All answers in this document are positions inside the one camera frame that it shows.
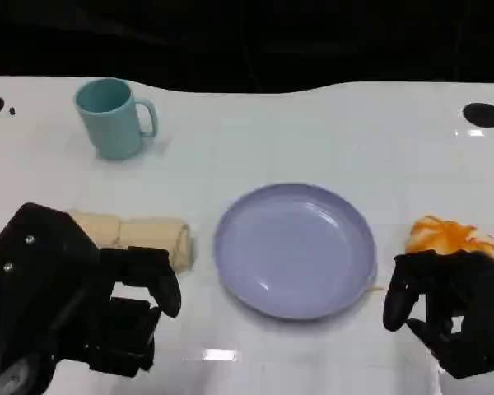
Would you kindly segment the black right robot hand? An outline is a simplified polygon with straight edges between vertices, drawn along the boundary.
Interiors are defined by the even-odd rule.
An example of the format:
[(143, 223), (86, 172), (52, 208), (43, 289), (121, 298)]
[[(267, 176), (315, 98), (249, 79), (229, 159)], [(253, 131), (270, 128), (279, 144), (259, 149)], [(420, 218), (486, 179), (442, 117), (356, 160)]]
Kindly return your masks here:
[(480, 252), (441, 255), (432, 250), (394, 258), (384, 300), (383, 324), (396, 332), (406, 325), (440, 367), (456, 379), (494, 371), (494, 355), (465, 329), (452, 332), (452, 318), (466, 317), (482, 275), (494, 258)]

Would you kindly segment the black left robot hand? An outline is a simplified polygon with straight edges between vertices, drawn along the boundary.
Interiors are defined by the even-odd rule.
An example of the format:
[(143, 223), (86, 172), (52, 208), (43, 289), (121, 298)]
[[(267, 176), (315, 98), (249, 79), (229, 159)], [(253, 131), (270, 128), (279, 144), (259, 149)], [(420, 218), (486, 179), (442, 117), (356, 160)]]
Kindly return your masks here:
[[(153, 366), (154, 332), (161, 315), (176, 318), (180, 312), (179, 283), (164, 249), (104, 248), (99, 258), (87, 315), (85, 362), (97, 372), (133, 377)], [(147, 289), (156, 305), (113, 296), (116, 283)]]

